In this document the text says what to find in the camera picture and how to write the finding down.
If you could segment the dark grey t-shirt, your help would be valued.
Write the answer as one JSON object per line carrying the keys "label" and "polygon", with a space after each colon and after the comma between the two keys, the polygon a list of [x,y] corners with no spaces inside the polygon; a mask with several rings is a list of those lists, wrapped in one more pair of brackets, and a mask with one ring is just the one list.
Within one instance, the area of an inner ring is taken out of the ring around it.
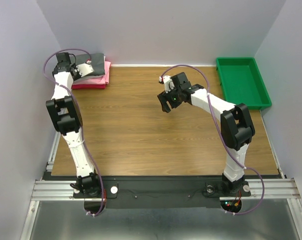
{"label": "dark grey t-shirt", "polygon": [[75,56],[75,64],[79,65],[85,63],[87,60],[91,60],[91,65],[94,72],[89,76],[101,76],[105,74],[105,55],[103,53],[92,53],[91,57],[87,54],[78,54]]}

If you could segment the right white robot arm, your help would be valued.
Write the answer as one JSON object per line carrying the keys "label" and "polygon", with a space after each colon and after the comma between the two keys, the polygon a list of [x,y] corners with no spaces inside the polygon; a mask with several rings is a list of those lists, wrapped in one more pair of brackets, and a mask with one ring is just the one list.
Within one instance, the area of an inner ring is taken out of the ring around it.
{"label": "right white robot arm", "polygon": [[186,74],[159,77],[164,86],[158,99],[163,112],[169,113],[182,103],[188,103],[211,114],[218,135],[226,150],[226,165],[222,173],[221,189],[233,195],[244,184],[245,158],[255,135],[248,107],[227,102],[199,84],[191,84]]}

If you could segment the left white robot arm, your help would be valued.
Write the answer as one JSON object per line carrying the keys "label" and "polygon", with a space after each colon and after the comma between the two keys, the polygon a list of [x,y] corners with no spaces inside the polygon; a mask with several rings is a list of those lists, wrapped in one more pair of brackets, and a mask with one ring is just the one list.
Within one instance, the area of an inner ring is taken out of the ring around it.
{"label": "left white robot arm", "polygon": [[70,186],[76,194],[97,198],[102,194],[102,184],[85,144],[80,108],[71,92],[75,80],[94,72],[92,61],[89,58],[77,64],[72,62],[71,54],[63,50],[54,55],[57,59],[52,71],[55,87],[51,99],[45,103],[46,109],[54,129],[65,140],[75,165],[76,182]]}

